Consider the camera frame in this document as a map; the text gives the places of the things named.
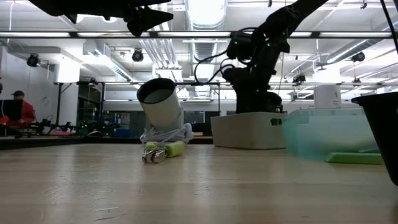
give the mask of red shirt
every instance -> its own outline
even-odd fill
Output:
[[[33,123],[35,121],[35,114],[33,110],[33,106],[26,102],[22,102],[22,114],[21,119],[24,120],[24,123],[19,123],[18,121],[8,121],[7,126],[17,129],[25,129],[28,124]]]

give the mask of workbench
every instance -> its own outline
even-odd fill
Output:
[[[398,223],[384,166],[212,145],[161,164],[141,154],[137,144],[2,150],[0,222]]]

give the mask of white cylinder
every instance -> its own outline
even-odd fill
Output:
[[[156,78],[146,82],[138,90],[137,98],[156,128],[168,128],[180,116],[181,105],[171,79]]]

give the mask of teal plastic container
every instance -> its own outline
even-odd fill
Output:
[[[282,127],[287,150],[308,159],[379,150],[362,108],[297,110],[282,120]]]

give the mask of white plastic bin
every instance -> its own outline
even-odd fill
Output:
[[[211,118],[213,143],[218,147],[280,149],[285,138],[280,113],[244,113]]]

